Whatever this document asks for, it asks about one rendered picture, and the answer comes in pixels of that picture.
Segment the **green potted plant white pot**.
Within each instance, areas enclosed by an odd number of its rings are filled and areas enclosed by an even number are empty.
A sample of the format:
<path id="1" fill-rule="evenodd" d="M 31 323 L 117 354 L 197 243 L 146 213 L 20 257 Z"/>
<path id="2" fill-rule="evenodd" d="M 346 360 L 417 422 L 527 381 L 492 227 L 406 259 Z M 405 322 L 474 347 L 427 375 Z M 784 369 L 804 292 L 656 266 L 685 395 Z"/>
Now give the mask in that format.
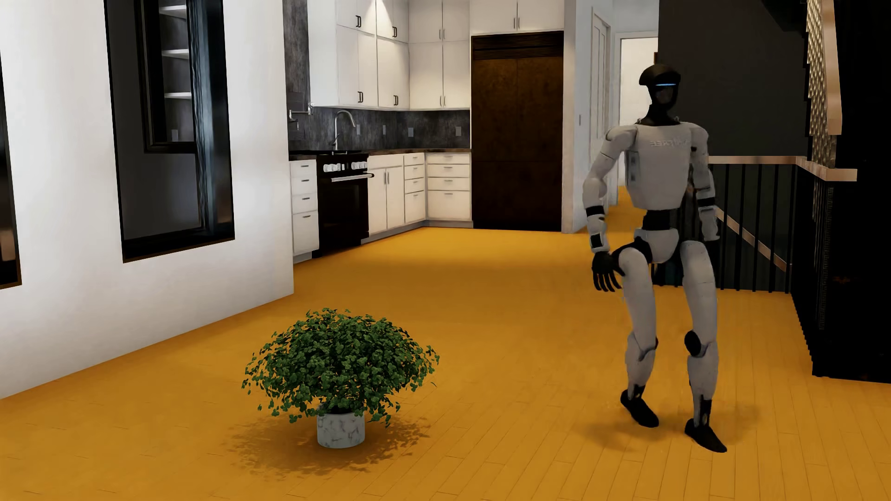
<path id="1" fill-rule="evenodd" d="M 264 393 L 258 410 L 272 416 L 314 418 L 322 447 L 349 449 L 364 441 L 367 422 L 388 426 L 401 407 L 395 394 L 417 391 L 439 359 L 385 318 L 323 308 L 253 353 L 241 388 Z"/>

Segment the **white right robot leg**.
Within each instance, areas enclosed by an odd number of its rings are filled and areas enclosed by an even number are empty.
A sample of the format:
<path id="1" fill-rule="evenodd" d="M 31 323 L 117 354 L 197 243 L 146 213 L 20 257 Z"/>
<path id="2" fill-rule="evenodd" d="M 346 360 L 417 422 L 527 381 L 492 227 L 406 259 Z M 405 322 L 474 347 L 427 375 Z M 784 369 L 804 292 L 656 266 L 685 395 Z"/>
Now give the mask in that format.
<path id="1" fill-rule="evenodd" d="M 625 356 L 628 384 L 620 402 L 638 424 L 655 428 L 659 418 L 642 398 L 659 344 L 650 264 L 642 251 L 624 246 L 618 253 L 618 266 L 624 273 L 623 294 L 633 327 Z"/>

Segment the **white robot leg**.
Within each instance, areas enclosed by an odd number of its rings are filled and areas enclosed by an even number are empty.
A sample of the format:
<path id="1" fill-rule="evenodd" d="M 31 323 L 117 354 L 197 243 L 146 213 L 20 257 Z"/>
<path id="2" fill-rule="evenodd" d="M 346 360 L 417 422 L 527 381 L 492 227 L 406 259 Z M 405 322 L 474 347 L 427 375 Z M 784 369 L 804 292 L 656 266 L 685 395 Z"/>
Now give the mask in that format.
<path id="1" fill-rule="evenodd" d="M 625 356 L 628 384 L 620 402 L 638 424 L 655 428 L 659 418 L 642 398 L 659 344 L 650 264 L 642 251 L 624 246 L 618 253 L 618 266 L 624 273 L 623 294 L 633 327 Z"/>
<path id="2" fill-rule="evenodd" d="M 693 416 L 687 421 L 685 432 L 704 449 L 724 453 L 727 447 L 710 425 L 719 363 L 715 273 L 703 243 L 682 242 L 679 252 L 684 269 L 683 288 L 692 318 L 692 329 L 685 335 L 684 344 L 689 351 L 687 373 Z"/>

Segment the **white left robot leg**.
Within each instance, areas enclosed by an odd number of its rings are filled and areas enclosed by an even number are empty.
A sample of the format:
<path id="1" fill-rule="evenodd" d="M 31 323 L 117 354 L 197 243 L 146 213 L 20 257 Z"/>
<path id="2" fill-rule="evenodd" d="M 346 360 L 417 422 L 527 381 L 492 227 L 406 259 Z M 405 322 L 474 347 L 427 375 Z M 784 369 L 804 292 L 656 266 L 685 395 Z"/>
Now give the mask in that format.
<path id="1" fill-rule="evenodd" d="M 703 243 L 682 242 L 679 252 L 684 269 L 683 288 L 692 318 L 692 329 L 685 335 L 684 344 L 689 351 L 687 373 L 693 416 L 687 421 L 685 432 L 704 449 L 724 453 L 727 447 L 710 425 L 719 363 L 715 273 Z"/>

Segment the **black stair railing wood handrail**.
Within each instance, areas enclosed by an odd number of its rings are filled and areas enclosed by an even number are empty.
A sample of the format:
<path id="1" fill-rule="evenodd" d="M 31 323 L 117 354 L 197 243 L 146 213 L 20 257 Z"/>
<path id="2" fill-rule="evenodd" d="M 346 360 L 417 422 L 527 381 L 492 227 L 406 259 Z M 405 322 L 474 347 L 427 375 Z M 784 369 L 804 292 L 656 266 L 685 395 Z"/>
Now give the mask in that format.
<path id="1" fill-rule="evenodd" d="M 829 280 L 833 197 L 854 168 L 801 156 L 711 156 L 724 290 L 822 293 Z"/>

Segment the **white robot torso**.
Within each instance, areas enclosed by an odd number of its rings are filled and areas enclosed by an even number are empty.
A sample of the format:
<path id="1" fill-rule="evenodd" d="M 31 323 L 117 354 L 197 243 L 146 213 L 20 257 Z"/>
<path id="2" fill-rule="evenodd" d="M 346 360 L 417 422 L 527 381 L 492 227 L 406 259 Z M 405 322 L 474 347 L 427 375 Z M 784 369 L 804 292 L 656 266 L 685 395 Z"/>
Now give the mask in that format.
<path id="1" fill-rule="evenodd" d="M 682 241 L 676 213 L 692 186 L 691 132 L 685 122 L 668 127 L 637 126 L 626 154 L 626 185 L 633 206 L 646 211 L 632 246 L 649 264 L 670 259 Z"/>

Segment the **dark wood panel refrigerator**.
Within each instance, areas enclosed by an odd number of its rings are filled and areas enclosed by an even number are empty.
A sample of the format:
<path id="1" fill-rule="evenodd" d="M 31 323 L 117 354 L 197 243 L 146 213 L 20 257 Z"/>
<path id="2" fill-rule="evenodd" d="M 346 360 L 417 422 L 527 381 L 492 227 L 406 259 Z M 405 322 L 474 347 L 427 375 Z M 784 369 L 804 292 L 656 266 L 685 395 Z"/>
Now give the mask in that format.
<path id="1" fill-rule="evenodd" d="M 562 229 L 562 30 L 471 40 L 475 228 Z"/>

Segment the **white panel door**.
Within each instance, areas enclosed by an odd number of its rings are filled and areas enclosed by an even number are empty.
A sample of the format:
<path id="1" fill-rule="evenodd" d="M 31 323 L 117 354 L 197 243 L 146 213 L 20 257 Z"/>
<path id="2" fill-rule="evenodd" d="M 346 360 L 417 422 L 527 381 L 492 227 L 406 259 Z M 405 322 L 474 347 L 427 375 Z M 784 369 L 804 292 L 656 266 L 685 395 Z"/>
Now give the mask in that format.
<path id="1" fill-rule="evenodd" d="M 590 163 L 593 163 L 609 130 L 611 88 L 610 28 L 592 11 L 590 72 Z"/>

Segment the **black robot head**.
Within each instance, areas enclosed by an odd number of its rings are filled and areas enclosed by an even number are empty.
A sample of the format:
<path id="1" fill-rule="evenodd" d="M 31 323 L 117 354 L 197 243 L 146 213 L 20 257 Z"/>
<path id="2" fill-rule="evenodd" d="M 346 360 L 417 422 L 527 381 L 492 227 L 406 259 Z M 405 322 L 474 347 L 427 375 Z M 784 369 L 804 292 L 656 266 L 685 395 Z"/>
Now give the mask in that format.
<path id="1" fill-rule="evenodd" d="M 665 64 L 656 63 L 643 71 L 639 84 L 648 88 L 652 104 L 647 114 L 638 124 L 649 127 L 668 127 L 680 124 L 669 111 L 674 107 L 678 97 L 678 86 L 681 75 Z"/>

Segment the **white lower kitchen cabinets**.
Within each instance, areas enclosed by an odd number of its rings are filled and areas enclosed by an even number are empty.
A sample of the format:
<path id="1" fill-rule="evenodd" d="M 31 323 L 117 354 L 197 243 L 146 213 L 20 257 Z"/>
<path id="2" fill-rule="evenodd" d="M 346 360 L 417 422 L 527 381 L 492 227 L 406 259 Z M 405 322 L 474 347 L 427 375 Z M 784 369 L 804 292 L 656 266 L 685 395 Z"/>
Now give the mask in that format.
<path id="1" fill-rule="evenodd" d="M 373 154 L 368 162 L 371 238 L 418 225 L 473 226 L 470 152 Z"/>

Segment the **white kitchen cabinets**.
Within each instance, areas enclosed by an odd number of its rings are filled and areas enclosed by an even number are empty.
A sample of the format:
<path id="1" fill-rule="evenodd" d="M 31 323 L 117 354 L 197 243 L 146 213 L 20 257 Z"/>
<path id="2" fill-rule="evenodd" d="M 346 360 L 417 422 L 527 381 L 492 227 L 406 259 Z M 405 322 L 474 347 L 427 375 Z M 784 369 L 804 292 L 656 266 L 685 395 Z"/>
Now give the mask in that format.
<path id="1" fill-rule="evenodd" d="M 418 225 L 473 226 L 470 152 L 373 154 L 368 162 L 371 238 Z"/>
<path id="2" fill-rule="evenodd" d="M 469 109 L 470 0 L 307 0 L 309 100 Z"/>

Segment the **lattice wood screen panel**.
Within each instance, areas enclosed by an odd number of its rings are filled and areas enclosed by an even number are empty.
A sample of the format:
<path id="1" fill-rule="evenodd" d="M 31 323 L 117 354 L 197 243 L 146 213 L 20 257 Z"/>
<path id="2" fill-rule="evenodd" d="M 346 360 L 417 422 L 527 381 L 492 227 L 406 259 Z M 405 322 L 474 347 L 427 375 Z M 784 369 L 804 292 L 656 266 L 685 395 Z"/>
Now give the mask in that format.
<path id="1" fill-rule="evenodd" d="M 806 4 L 809 158 L 835 167 L 842 103 L 834 0 L 806 0 Z"/>

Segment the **white cabinets above refrigerator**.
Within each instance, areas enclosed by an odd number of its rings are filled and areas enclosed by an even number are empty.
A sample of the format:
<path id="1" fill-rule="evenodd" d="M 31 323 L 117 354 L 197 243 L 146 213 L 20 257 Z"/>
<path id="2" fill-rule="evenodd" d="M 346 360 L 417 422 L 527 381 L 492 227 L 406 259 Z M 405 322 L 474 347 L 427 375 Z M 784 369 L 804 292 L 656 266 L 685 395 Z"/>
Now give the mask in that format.
<path id="1" fill-rule="evenodd" d="M 565 0 L 471 0 L 471 35 L 563 30 Z"/>

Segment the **black oven range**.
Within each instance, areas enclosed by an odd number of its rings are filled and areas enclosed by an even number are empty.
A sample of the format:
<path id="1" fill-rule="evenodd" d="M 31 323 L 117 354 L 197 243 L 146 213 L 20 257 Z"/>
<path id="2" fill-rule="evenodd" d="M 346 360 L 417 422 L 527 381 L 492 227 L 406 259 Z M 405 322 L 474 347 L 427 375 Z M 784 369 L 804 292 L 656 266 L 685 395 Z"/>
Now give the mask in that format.
<path id="1" fill-rule="evenodd" d="M 367 153 L 316 157 L 319 248 L 313 257 L 361 245 L 369 236 Z"/>

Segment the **chrome sink faucet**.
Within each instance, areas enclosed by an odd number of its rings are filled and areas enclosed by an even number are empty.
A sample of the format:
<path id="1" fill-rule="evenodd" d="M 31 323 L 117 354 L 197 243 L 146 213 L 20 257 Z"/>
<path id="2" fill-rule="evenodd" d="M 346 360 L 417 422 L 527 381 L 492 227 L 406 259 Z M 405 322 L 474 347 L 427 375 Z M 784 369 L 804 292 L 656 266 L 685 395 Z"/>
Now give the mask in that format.
<path id="1" fill-rule="evenodd" d="M 335 117 L 334 117 L 334 120 L 333 120 L 335 136 L 333 137 L 333 139 L 332 139 L 332 141 L 331 141 L 331 143 L 330 143 L 330 145 L 331 145 L 331 150 L 332 150 L 333 152 L 340 151 L 340 145 L 339 145 L 339 144 L 340 144 L 340 143 L 339 143 L 339 141 L 340 141 L 340 137 L 341 137 L 341 136 L 344 134 L 344 132 L 346 131 L 345 129 L 342 130 L 341 127 L 340 127 L 340 118 L 341 118 L 341 116 L 346 117 L 345 120 L 348 120 L 348 122 L 349 122 L 349 126 L 350 126 L 352 129 L 355 129 L 355 128 L 356 128 L 355 118 L 354 118 L 354 116 L 353 116 L 353 114 L 351 113 L 350 110 L 348 110 L 348 109 L 339 109 L 339 110 L 336 111 L 336 113 L 335 113 Z"/>

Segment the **white upper kitchen cabinets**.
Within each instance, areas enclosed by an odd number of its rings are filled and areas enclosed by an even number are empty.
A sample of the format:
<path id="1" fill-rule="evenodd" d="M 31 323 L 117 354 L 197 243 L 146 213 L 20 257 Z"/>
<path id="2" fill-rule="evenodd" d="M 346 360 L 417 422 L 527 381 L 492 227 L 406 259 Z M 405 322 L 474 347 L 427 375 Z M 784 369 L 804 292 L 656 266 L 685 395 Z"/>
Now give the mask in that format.
<path id="1" fill-rule="evenodd" d="M 470 0 L 307 0 L 309 100 L 469 109 Z"/>

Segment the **white narrow drawer cabinet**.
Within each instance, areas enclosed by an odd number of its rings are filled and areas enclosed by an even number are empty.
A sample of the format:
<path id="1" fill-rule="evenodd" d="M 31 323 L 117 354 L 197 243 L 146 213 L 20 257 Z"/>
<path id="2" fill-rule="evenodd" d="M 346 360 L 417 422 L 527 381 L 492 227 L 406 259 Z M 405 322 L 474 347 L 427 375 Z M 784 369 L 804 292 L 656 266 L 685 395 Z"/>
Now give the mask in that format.
<path id="1" fill-rule="evenodd" d="M 319 212 L 316 160 L 290 161 L 293 256 L 319 249 Z"/>

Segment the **black framed wall shelf niche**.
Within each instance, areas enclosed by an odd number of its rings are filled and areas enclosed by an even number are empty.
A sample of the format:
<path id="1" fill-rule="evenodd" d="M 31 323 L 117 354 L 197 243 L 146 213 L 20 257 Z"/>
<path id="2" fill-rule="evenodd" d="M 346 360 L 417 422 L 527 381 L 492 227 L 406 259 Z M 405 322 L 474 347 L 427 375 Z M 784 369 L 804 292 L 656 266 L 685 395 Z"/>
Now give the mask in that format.
<path id="1" fill-rule="evenodd" d="M 223 0 L 104 0 L 124 262 L 235 236 Z"/>

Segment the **black framed wall opening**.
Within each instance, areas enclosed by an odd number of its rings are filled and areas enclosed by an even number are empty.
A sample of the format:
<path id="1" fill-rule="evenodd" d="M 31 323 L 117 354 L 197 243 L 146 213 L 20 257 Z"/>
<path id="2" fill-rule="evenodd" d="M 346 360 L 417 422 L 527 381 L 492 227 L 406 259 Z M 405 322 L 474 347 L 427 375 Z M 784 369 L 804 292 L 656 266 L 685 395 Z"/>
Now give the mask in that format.
<path id="1" fill-rule="evenodd" d="M 13 176 L 6 121 L 6 94 L 0 67 L 0 289 L 20 284 Z"/>

